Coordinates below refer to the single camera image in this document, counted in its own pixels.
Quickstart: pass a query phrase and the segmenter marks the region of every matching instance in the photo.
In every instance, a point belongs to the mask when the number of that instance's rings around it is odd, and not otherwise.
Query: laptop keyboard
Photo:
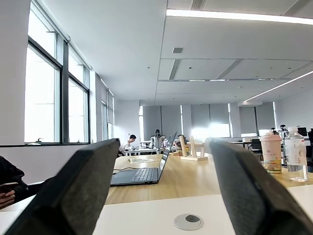
[[[153,180],[155,168],[139,169],[133,177],[132,182]]]

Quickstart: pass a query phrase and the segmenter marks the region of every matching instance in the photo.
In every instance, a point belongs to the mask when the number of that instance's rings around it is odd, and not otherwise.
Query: plastic bottle
[[[308,180],[308,166],[304,137],[298,133],[297,127],[289,127],[289,134],[285,137],[285,153],[288,171],[294,172],[290,178],[293,181]]]

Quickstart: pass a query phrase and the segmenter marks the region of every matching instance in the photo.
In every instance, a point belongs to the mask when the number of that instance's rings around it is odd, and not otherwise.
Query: man sitting
[[[126,149],[128,149],[128,147],[131,146],[131,143],[133,143],[135,140],[136,140],[136,136],[135,135],[130,135],[129,136],[129,140],[127,140],[123,144],[121,144],[118,153],[122,154],[122,151],[125,151]]]

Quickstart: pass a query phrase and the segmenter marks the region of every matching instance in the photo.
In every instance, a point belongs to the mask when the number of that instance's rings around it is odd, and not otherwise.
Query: bottle cap
[[[298,131],[298,127],[296,126],[288,127],[288,131]]]

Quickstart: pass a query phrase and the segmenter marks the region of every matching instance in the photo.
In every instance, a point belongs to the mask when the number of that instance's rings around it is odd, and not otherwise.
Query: ceiling
[[[303,2],[206,0],[203,10],[313,18],[313,0]],[[165,16],[167,8],[190,10],[193,0],[41,3],[116,99],[240,102],[313,70],[312,25]],[[173,53],[175,47],[182,53]],[[276,101],[309,89],[313,75],[256,99]]]

